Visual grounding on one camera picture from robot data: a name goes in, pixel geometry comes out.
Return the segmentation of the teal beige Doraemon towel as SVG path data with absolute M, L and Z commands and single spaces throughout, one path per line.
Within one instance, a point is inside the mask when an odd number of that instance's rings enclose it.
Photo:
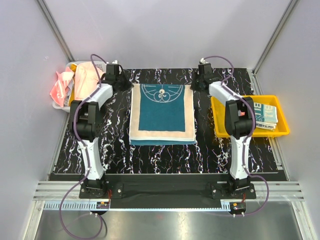
M 129 143 L 133 146 L 194 145 L 191 86 L 135 83 L 131 92 Z

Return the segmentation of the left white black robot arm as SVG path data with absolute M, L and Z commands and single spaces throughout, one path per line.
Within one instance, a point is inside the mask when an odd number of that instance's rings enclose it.
M 84 176 L 79 181 L 80 198 L 102 199 L 111 194 L 99 152 L 104 117 L 102 107 L 114 93 L 131 87 L 123 67 L 114 61 L 105 65 L 105 73 L 98 78 L 97 87 L 89 96 L 71 102 L 69 129 L 77 139 L 84 163 Z

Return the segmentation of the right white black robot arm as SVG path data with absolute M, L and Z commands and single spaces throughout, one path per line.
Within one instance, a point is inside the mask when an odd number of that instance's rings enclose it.
M 250 191 L 248 173 L 249 145 L 256 128 L 254 101 L 243 97 L 214 77 L 211 64 L 200 63 L 192 79 L 191 89 L 206 92 L 224 105 L 224 128 L 231 142 L 231 164 L 224 188 L 232 198 Z

